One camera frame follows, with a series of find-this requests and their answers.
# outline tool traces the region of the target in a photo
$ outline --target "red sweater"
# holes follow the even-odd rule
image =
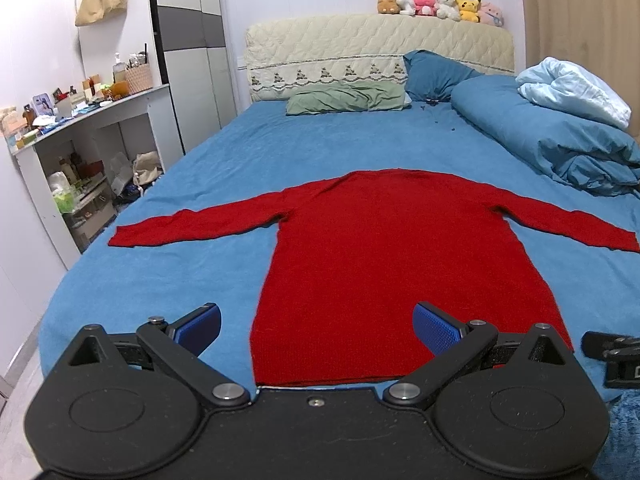
[[[379,381],[431,357],[412,328],[418,301],[465,322],[485,319],[504,332],[548,322],[570,341],[551,290],[505,215],[590,246],[640,251],[634,233],[590,214],[450,174],[409,170],[355,171],[182,210],[118,227],[109,244],[206,240],[278,221],[250,336],[256,382]]]

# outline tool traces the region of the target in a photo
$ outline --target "cream headboard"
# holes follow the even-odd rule
[[[252,25],[244,61],[252,101],[286,99],[318,82],[406,80],[404,54],[423,48],[479,72],[514,71],[503,28],[417,16],[347,14]]]

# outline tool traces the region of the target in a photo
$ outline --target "beige curtain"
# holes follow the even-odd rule
[[[633,110],[640,141],[640,0],[524,0],[527,66],[546,56],[583,65]]]

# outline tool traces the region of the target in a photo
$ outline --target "screw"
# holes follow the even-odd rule
[[[322,406],[324,406],[324,399],[322,399],[321,397],[311,397],[307,401],[307,403],[313,408],[321,408]]]
[[[411,400],[420,395],[420,388],[411,383],[396,383],[389,388],[389,394],[395,399]]]
[[[242,397],[244,388],[236,383],[222,383],[213,388],[213,396],[221,400],[235,400]]]

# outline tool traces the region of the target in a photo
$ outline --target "bed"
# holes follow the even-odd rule
[[[503,29],[407,16],[325,16],[255,25],[247,44],[254,104],[180,160],[116,224],[236,202],[354,170],[403,168],[452,173],[640,232],[636,195],[594,196],[558,184],[483,135],[449,103],[285,115],[282,99],[323,78],[404,82],[402,54],[416,48],[483,73],[513,74],[513,43]],[[510,223],[550,286],[575,348],[587,330],[640,334],[640,255]],[[249,330],[276,230],[271,225],[216,240],[131,250],[107,246],[112,226],[68,272],[50,302],[40,332],[44,373],[84,324],[132,332],[148,316],[173,320],[215,301],[223,328],[201,359],[254,392]],[[596,472],[606,479],[638,478],[640,397],[631,390],[604,390],[601,364],[579,350],[577,357],[603,398],[612,401],[611,434]]]

